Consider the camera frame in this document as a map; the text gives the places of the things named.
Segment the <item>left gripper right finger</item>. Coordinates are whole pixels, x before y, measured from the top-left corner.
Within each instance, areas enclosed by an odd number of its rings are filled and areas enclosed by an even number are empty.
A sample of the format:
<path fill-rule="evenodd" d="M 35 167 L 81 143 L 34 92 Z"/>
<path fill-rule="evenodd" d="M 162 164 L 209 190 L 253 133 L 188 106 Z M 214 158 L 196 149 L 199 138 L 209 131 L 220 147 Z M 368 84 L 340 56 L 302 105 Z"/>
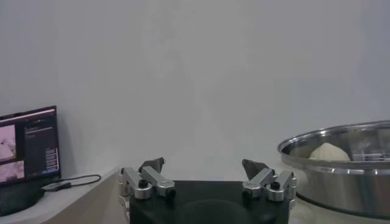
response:
<path fill-rule="evenodd" d="M 277 174 L 265 163 L 249 159 L 243 159 L 241 164 L 248 177 L 248 180 L 242 183 L 244 201 L 250 202 L 265 195 L 273 202 L 295 202 L 297 178 L 292 171 L 284 170 Z"/>

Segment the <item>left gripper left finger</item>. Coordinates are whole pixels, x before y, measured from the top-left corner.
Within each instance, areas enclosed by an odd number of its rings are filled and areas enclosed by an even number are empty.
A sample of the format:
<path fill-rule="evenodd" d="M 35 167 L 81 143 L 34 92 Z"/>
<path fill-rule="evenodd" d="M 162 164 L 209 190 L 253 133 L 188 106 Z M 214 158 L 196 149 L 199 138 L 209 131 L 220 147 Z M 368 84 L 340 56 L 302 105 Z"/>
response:
<path fill-rule="evenodd" d="M 176 184 L 161 174 L 165 159 L 160 157 L 147 160 L 138 169 L 120 168 L 118 173 L 119 196 L 128 200 L 130 196 L 137 200 L 147 200 L 155 192 L 166 200 L 176 196 Z"/>

